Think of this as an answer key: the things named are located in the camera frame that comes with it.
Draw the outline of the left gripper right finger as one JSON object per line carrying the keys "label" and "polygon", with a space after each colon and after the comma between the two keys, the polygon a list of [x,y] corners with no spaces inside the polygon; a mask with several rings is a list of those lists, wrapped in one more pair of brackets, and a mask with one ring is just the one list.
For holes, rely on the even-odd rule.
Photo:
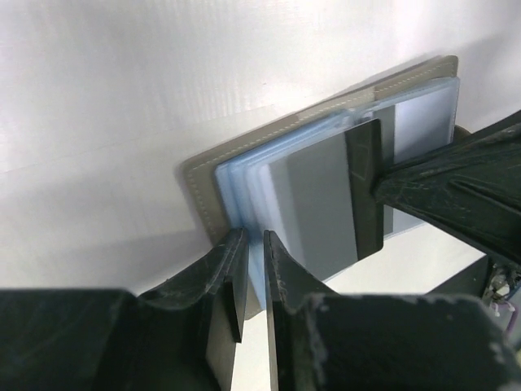
{"label": "left gripper right finger", "polygon": [[341,295],[264,233],[274,390],[517,390],[520,367],[467,295]]}

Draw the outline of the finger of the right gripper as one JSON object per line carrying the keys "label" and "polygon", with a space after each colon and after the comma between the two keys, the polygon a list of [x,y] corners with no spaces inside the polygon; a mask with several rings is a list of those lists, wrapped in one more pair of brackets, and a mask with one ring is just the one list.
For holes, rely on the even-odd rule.
{"label": "finger of the right gripper", "polygon": [[391,167],[373,194],[489,256],[519,264],[520,114]]}

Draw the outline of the black card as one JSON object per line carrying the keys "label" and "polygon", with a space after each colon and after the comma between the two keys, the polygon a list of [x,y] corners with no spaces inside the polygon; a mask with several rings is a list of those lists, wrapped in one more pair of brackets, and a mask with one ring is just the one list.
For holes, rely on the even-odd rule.
{"label": "black card", "polygon": [[383,247],[383,206],[372,194],[382,170],[382,126],[365,121],[291,153],[285,161],[298,259],[360,261]]}

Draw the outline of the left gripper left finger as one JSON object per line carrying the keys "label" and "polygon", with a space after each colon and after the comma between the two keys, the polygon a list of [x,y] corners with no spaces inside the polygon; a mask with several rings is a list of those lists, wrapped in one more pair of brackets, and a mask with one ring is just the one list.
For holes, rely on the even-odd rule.
{"label": "left gripper left finger", "polygon": [[139,296],[4,289],[4,390],[228,390],[247,299],[248,234]]}

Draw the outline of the grey card holder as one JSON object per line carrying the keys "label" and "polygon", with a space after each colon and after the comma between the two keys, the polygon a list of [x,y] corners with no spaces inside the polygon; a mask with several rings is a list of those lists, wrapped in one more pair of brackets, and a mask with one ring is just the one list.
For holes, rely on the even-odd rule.
{"label": "grey card holder", "polygon": [[[313,276],[325,281],[358,261],[308,265],[298,259],[286,158],[356,125],[378,119],[383,168],[451,143],[459,95],[458,58],[436,56],[366,85],[346,90],[190,158],[183,167],[190,197],[212,243],[230,229],[249,234],[246,316],[266,307],[263,234],[274,231]],[[419,224],[383,209],[383,240]]]}

